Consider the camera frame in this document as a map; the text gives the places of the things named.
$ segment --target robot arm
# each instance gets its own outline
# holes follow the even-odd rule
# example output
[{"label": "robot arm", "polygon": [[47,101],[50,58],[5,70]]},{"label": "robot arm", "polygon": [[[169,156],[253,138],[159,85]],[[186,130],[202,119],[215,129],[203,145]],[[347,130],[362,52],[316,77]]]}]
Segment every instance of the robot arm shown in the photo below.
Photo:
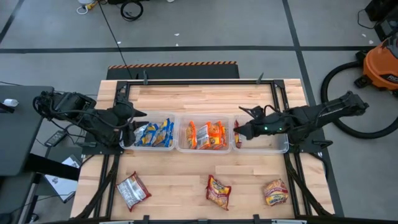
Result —
[{"label": "robot arm", "polygon": [[367,107],[369,107],[367,103],[350,91],[327,103],[316,106],[299,106],[282,113],[275,111],[268,116],[265,114],[265,108],[260,106],[253,109],[239,107],[253,119],[243,126],[234,128],[234,131],[246,136],[248,140],[262,134],[287,133],[290,143],[297,144],[311,132],[338,118],[362,115]]},{"label": "robot arm", "polygon": [[145,124],[131,122],[133,117],[146,116],[135,110],[131,102],[118,95],[112,108],[94,109],[96,101],[80,93],[42,92],[33,101],[33,107],[44,118],[69,121],[94,135],[95,139],[107,147],[116,147],[123,132],[125,146],[135,141],[133,131]]}]

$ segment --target wooden table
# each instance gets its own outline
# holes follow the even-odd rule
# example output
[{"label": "wooden table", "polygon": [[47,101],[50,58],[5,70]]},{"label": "wooden table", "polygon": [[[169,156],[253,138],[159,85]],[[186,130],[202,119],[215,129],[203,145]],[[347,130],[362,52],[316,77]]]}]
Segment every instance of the wooden table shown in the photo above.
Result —
[{"label": "wooden table", "polygon": [[[290,107],[306,105],[299,79],[286,79],[285,87]],[[116,81],[101,82],[96,108],[106,109],[113,105],[115,88]],[[133,86],[129,99],[139,110],[185,113],[242,113],[238,105],[247,108],[273,105],[271,88],[264,88],[264,85]],[[301,158],[308,188],[322,206],[333,213],[322,163],[308,154],[302,154]],[[96,192],[102,161],[103,156],[95,156],[82,167],[71,217],[78,215]],[[144,215],[150,215],[151,220],[252,219],[253,214],[259,214],[260,218],[294,217],[290,198],[285,204],[270,207],[265,204],[261,190],[266,182],[278,178],[288,184],[282,154],[261,156],[231,152],[215,156],[184,154],[176,150],[125,151],[120,158],[116,182],[124,180],[134,171],[152,197],[129,212],[116,191],[112,220],[142,220]],[[229,211],[205,198],[208,174],[232,186]],[[300,211],[304,213],[297,186],[296,191]],[[105,213],[107,197],[105,192],[101,215]]]}]

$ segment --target plastic container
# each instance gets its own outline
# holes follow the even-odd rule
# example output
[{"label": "plastic container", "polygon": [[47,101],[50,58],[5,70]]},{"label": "plastic container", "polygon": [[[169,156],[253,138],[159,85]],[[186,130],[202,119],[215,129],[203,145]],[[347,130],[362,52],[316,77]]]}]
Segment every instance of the plastic container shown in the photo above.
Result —
[{"label": "plastic container", "polygon": [[[235,120],[238,121],[239,125],[242,126],[248,121],[253,119],[248,114],[235,115],[231,120],[230,126],[234,128]],[[255,154],[277,154],[285,153],[289,150],[289,140],[287,134],[276,134],[273,136],[260,135],[251,140],[246,140],[246,137],[241,135],[242,146],[236,147],[235,140],[232,141],[232,147],[234,151],[242,153],[255,153]]]},{"label": "plastic container", "polygon": [[[232,145],[230,143],[231,139],[231,118],[228,115],[223,114],[181,114],[178,116],[176,127],[177,134],[175,135],[175,147],[180,152],[186,153],[209,153],[209,154],[226,154],[231,152]],[[221,124],[225,127],[225,137],[226,137],[226,146],[222,147],[218,150],[213,149],[190,149],[188,147],[187,138],[185,136],[185,130],[187,129],[189,122],[193,121],[196,129],[201,128],[206,124],[206,122],[210,121],[211,123],[215,123],[217,121],[221,121]]]},{"label": "plastic container", "polygon": [[175,137],[177,135],[177,128],[176,128],[176,115],[171,112],[151,112],[151,111],[143,111],[147,114],[144,117],[136,117],[134,118],[135,121],[149,121],[151,123],[156,123],[158,126],[163,123],[167,118],[170,118],[170,122],[174,122],[173,128],[173,143],[170,147],[150,147],[150,146],[129,146],[124,147],[121,144],[123,149],[130,149],[130,150],[142,150],[142,151],[171,151],[175,147]]}]

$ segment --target snack package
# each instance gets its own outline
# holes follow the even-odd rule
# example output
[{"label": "snack package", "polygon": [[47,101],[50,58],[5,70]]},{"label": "snack package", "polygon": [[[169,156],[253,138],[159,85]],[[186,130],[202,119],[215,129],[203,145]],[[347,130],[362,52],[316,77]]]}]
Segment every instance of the snack package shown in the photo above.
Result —
[{"label": "snack package", "polygon": [[285,203],[289,193],[286,189],[285,183],[281,180],[273,180],[264,187],[264,196],[267,205],[274,206],[280,203]]},{"label": "snack package", "polygon": [[197,142],[197,131],[195,128],[195,124],[193,121],[190,121],[188,124],[187,129],[185,130],[185,137],[188,141],[188,147],[190,149],[196,149],[198,142]]},{"label": "snack package", "polygon": [[152,196],[136,172],[134,172],[120,184],[116,184],[116,187],[118,188],[119,193],[122,195],[124,201],[127,203],[127,207],[129,208],[130,212],[133,206]]},{"label": "snack package", "polygon": [[[237,128],[239,127],[239,123],[238,121],[235,120],[234,122],[234,127]],[[235,145],[238,149],[240,149],[242,147],[242,139],[241,139],[241,135],[237,132],[234,132],[234,137],[235,137]]]},{"label": "snack package", "polygon": [[159,129],[156,131],[155,137],[152,139],[152,146],[159,147],[164,146],[166,135],[169,133],[170,129],[170,119],[166,119],[160,125]]},{"label": "snack package", "polygon": [[225,135],[225,127],[221,126],[221,143],[223,146],[226,146],[226,135]]},{"label": "snack package", "polygon": [[224,186],[212,175],[209,175],[206,189],[206,199],[211,200],[221,208],[228,211],[228,200],[232,189],[231,186]]},{"label": "snack package", "polygon": [[211,122],[207,122],[203,127],[197,130],[197,149],[208,149],[210,144],[209,130]]},{"label": "snack package", "polygon": [[214,150],[221,149],[223,147],[222,134],[221,134],[221,128],[223,126],[221,125],[221,121],[218,121],[213,125],[209,125],[209,127],[210,128],[208,132],[210,137],[211,148]]},{"label": "snack package", "polygon": [[157,124],[149,123],[144,131],[144,135],[138,141],[137,146],[151,146],[152,139],[158,130]]},{"label": "snack package", "polygon": [[169,133],[166,137],[164,147],[170,147],[173,144],[173,129],[174,129],[174,123],[172,122],[170,124]]}]

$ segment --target vacuum hose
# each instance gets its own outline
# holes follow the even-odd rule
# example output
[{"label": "vacuum hose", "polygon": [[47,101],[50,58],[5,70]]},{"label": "vacuum hose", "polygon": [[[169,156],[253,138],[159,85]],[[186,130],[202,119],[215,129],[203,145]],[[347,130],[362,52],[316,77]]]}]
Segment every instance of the vacuum hose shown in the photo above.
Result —
[{"label": "vacuum hose", "polygon": [[[341,72],[343,70],[346,70],[347,68],[359,68],[359,67],[362,67],[362,66],[363,66],[363,64],[361,62],[359,62],[359,61],[349,62],[349,63],[345,63],[343,65],[340,65],[340,66],[336,67],[335,69],[333,69],[331,72],[329,72],[329,74],[323,80],[322,86],[321,86],[321,101],[322,101],[322,103],[326,103],[326,102],[329,101],[329,98],[328,98],[328,87],[329,87],[329,84],[330,84],[330,80],[335,75],[337,75],[337,73],[339,73],[339,72]],[[363,133],[363,132],[355,131],[354,129],[352,129],[352,128],[348,127],[347,125],[345,125],[339,119],[337,119],[333,123],[336,125],[337,128],[339,128],[340,130],[344,131],[346,134],[349,134],[350,136],[353,136],[353,137],[356,137],[356,138],[360,138],[360,139],[381,138],[381,137],[384,137],[384,136],[392,133],[396,129],[398,129],[398,117],[388,127],[384,128],[383,130],[380,130],[380,131],[375,131],[373,133]]]}]

